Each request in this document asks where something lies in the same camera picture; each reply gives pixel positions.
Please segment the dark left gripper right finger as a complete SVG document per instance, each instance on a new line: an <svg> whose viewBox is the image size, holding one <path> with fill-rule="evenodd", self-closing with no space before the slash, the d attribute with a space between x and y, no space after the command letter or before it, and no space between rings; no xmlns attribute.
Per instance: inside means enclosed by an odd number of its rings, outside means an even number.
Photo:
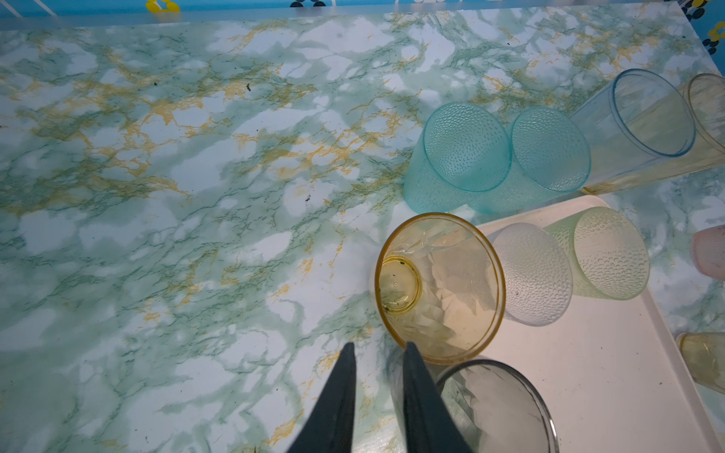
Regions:
<svg viewBox="0 0 725 453"><path fill-rule="evenodd" d="M471 452L413 342L403 354L402 384L408 452Z"/></svg>

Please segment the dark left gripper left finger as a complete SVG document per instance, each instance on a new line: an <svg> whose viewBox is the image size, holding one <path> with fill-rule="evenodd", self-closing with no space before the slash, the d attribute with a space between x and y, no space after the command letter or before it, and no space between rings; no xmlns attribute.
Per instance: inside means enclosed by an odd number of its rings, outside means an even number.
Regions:
<svg viewBox="0 0 725 453"><path fill-rule="evenodd" d="M289 452L350 452L354 432L357 367L347 343Z"/></svg>

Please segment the clear frosted textured cup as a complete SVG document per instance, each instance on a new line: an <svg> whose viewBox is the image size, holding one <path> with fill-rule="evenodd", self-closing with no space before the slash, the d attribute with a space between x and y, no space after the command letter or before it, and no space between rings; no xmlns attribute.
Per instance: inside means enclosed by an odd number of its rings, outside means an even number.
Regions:
<svg viewBox="0 0 725 453"><path fill-rule="evenodd" d="M528 223L506 226L492 239L505 279L505 317L530 327L558 321L573 296L572 271L558 242Z"/></svg>

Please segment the light green textured cup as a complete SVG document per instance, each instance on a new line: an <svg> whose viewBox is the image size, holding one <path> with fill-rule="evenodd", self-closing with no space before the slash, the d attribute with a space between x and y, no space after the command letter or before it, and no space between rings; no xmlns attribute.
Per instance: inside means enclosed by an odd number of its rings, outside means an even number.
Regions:
<svg viewBox="0 0 725 453"><path fill-rule="evenodd" d="M630 300L646 289L651 270L647 247L624 215L594 207L545 231L568 257L577 296Z"/></svg>

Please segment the amber short glass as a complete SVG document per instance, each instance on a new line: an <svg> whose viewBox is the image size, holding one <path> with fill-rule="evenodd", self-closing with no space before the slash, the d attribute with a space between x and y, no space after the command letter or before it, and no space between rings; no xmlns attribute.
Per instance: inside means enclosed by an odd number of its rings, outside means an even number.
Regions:
<svg viewBox="0 0 725 453"><path fill-rule="evenodd" d="M724 394L724 333L684 332L676 343L693 381Z"/></svg>

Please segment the pink textured cup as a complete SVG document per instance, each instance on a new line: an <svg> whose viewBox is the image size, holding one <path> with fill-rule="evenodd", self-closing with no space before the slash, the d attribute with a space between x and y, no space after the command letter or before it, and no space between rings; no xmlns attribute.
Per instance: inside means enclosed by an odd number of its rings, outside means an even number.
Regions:
<svg viewBox="0 0 725 453"><path fill-rule="evenodd" d="M694 234L691 257L698 271L707 277L724 281L725 226L713 226Z"/></svg>

